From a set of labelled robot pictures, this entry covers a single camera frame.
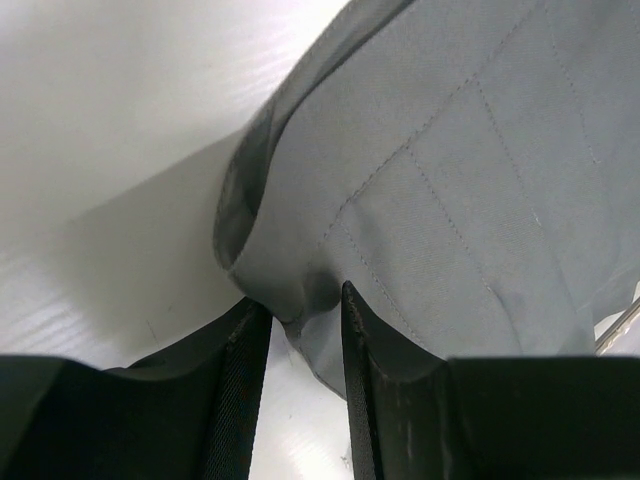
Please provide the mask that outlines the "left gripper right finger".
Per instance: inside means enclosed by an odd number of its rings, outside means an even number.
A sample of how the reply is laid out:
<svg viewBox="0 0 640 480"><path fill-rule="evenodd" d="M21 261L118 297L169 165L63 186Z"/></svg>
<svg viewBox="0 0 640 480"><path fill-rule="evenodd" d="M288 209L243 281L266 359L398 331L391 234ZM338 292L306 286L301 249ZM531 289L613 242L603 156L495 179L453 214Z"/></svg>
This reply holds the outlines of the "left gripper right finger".
<svg viewBox="0 0 640 480"><path fill-rule="evenodd" d="M634 357L443 360L342 288L358 479L635 479Z"/></svg>

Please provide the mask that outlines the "grey pleated skirt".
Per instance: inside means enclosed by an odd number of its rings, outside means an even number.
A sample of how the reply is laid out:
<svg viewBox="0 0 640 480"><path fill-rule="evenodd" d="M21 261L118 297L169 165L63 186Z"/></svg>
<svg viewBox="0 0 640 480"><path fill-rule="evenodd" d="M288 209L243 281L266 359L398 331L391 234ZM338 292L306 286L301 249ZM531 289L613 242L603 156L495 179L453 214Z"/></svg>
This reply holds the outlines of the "grey pleated skirt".
<svg viewBox="0 0 640 480"><path fill-rule="evenodd" d="M338 394L345 282L442 358L593 353L639 280L638 3L349 3L255 116L213 244Z"/></svg>

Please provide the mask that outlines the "aluminium table edge rail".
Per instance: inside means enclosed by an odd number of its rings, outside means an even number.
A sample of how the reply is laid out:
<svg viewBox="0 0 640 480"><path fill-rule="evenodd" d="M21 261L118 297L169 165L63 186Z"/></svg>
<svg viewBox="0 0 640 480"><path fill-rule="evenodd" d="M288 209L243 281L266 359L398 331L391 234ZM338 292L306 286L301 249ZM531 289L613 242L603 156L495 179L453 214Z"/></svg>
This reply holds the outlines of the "aluminium table edge rail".
<svg viewBox="0 0 640 480"><path fill-rule="evenodd" d="M617 316L610 315L594 327L596 354L605 355L639 323L639 298Z"/></svg>

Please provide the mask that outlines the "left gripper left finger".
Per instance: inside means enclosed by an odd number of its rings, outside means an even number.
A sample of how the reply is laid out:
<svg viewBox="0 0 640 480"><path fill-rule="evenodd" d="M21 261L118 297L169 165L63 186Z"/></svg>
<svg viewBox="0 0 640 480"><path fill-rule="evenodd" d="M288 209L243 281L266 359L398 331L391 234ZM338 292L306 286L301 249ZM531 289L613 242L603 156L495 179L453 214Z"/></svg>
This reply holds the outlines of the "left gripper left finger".
<svg viewBox="0 0 640 480"><path fill-rule="evenodd" d="M272 317L243 299L129 367L1 359L5 479L245 479Z"/></svg>

